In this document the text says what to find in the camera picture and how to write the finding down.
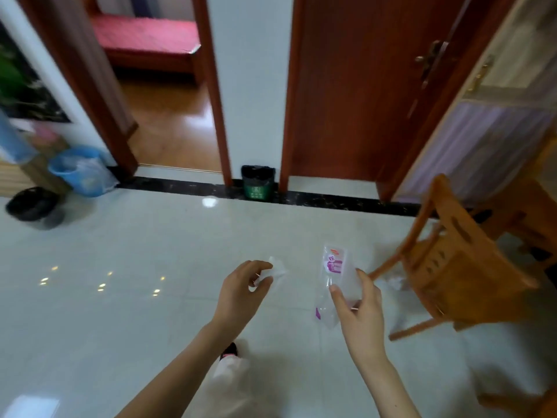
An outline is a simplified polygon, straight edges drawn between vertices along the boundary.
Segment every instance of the door frame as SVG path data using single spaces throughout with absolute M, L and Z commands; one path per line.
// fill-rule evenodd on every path
M 119 129 L 108 104 L 102 97 L 98 82 L 95 81 L 93 76 L 81 72 L 87 70 L 86 59 L 65 39 L 64 35 L 71 32 L 71 29 L 66 29 L 57 19 L 59 17 L 58 4 L 54 0 L 17 1 L 114 157 L 117 164 L 117 168 L 114 170 L 115 174 L 119 179 L 132 177 L 139 163 L 131 152 L 128 139 L 137 127 L 133 126 L 128 132 L 123 133 Z M 213 110 L 222 175 L 225 184 L 231 186 L 232 173 L 228 157 L 207 0 L 193 0 L 193 4 L 199 39 L 202 45 L 205 79 Z
M 404 180 L 404 177 L 412 167 L 412 164 L 425 147 L 430 136 L 435 131 L 438 123 L 450 108 L 454 98 L 457 96 L 462 85 L 466 82 L 478 59 L 483 54 L 492 36 L 497 32 L 498 27 L 505 19 L 507 13 L 516 0 L 471 0 L 469 7 L 463 14 L 457 27 L 459 35 L 469 37 L 462 38 L 461 41 L 454 39 L 455 43 L 449 43 L 449 48 L 453 51 L 454 45 L 462 42 L 458 49 L 454 50 L 454 57 L 446 62 L 450 66 L 446 68 L 449 78 L 437 92 L 435 102 L 423 124 L 415 133 L 412 143 L 405 153 L 402 154 L 401 166 L 398 171 L 386 180 L 376 182 L 381 201 L 390 201 L 394 193 Z M 286 90 L 286 113 L 282 145 L 282 160 L 280 181 L 278 184 L 279 192 L 288 190 L 288 181 L 292 170 L 292 156 L 295 147 L 294 117 L 296 109 L 296 96 L 298 88 L 298 76 L 300 73 L 300 50 L 303 40 L 303 13 L 306 0 L 294 0 L 292 12 L 292 33 L 290 40 L 290 62 L 289 76 Z M 451 56 L 447 49 L 445 59 Z

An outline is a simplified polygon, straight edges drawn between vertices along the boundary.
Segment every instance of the wooden door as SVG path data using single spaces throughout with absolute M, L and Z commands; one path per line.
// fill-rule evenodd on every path
M 396 167 L 467 1 L 303 0 L 290 174 L 377 181 Z

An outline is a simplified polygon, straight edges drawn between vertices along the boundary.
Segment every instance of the wooden floor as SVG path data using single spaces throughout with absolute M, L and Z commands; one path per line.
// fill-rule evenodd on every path
M 139 124 L 129 140 L 140 164 L 219 172 L 207 88 L 185 75 L 117 73 Z

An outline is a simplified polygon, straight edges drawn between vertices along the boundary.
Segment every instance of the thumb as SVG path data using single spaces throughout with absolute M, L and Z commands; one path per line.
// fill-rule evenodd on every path
M 257 288 L 254 290 L 254 294 L 257 296 L 259 303 L 263 302 L 265 296 L 267 296 L 267 293 L 269 292 L 272 283 L 273 283 L 273 276 L 269 276 L 269 277 L 265 277 L 257 285 Z
M 350 308 L 346 304 L 343 292 L 337 285 L 330 285 L 329 291 L 331 292 L 332 301 L 335 304 L 335 309 L 339 315 L 340 322 L 342 323 L 348 316 L 352 315 Z

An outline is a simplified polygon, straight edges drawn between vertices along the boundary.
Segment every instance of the trash can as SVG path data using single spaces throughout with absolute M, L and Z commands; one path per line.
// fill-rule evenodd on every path
M 39 230 L 49 230 L 64 221 L 60 196 L 44 188 L 30 188 L 17 193 L 6 204 L 6 212 Z
M 101 196 L 118 184 L 102 162 L 101 152 L 93 147 L 61 152 L 48 162 L 48 171 L 68 182 L 74 192 L 89 198 Z
M 260 165 L 243 165 L 242 182 L 246 198 L 267 201 L 273 192 L 275 169 Z

